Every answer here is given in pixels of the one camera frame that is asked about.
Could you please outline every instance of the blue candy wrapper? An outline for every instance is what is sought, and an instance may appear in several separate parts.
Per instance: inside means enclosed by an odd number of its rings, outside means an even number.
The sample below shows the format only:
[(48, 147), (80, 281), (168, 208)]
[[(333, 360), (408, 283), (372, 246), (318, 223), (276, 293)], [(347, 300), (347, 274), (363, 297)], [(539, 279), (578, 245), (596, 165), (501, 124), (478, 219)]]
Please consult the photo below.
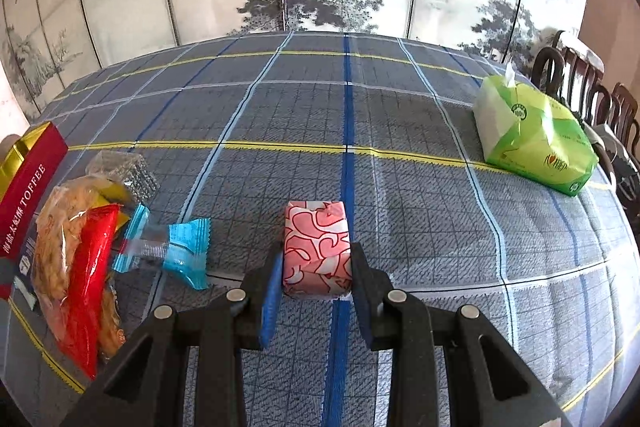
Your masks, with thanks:
[(205, 290), (209, 234), (210, 219), (156, 225), (151, 222), (149, 209), (139, 204), (131, 216), (113, 269), (124, 273), (161, 267), (180, 276), (194, 290)]

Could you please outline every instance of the plaid tablecloth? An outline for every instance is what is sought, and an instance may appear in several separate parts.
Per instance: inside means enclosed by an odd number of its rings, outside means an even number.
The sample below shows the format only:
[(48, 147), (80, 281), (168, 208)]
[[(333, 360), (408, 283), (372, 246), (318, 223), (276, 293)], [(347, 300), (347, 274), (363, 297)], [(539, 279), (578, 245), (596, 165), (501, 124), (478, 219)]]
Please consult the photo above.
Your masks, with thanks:
[[(599, 168), (569, 198), (482, 163), (471, 103), (496, 71), (421, 42), (258, 34), (99, 71), (43, 118), (71, 146), (57, 181), (96, 150), (134, 150), (161, 184), (161, 222), (212, 219), (208, 291), (118, 275), (127, 333), (161, 303), (237, 286), (282, 234), (288, 200), (341, 199), (372, 266), (430, 305), (475, 303), (572, 423), (597, 426), (640, 362), (638, 249)], [(35, 426), (57, 425), (88, 382), (19, 293), (7, 317), (2, 379)], [(251, 426), (385, 424), (390, 353), (367, 351), (348, 300), (283, 298), (271, 346), (243, 359)], [(448, 425), (444, 372), (440, 386)]]

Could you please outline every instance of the wrapped candy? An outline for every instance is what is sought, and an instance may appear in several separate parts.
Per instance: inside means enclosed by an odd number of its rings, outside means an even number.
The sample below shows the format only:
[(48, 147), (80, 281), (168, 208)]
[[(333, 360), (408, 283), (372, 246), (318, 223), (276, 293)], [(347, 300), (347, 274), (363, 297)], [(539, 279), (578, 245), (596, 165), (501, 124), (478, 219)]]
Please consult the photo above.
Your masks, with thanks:
[(156, 225), (149, 209), (139, 204), (113, 262), (116, 272), (137, 268), (175, 273), (194, 290), (206, 290), (210, 219)]
[(289, 201), (285, 210), (284, 291), (337, 298), (351, 290), (351, 245), (341, 201)]

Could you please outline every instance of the red candy wrapper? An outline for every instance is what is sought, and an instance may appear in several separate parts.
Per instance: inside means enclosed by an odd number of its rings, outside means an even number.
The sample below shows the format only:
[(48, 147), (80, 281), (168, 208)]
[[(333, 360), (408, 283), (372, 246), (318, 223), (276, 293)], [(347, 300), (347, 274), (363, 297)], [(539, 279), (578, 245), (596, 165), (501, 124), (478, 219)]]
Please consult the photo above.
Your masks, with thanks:
[(351, 245), (341, 201), (289, 201), (282, 283), (290, 296), (336, 298), (351, 290)]
[(102, 292), (119, 209), (117, 204), (108, 204), (88, 211), (62, 303), (64, 332), (58, 347), (92, 380), (98, 359)]

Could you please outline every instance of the red patterned wrapping paper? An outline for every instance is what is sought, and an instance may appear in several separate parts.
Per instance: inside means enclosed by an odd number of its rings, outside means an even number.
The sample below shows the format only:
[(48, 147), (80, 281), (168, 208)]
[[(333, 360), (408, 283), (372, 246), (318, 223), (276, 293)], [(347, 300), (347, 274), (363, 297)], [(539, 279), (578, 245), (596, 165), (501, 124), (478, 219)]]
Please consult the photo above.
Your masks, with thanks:
[(351, 245), (341, 201), (289, 201), (285, 209), (287, 295), (336, 298), (351, 290)]

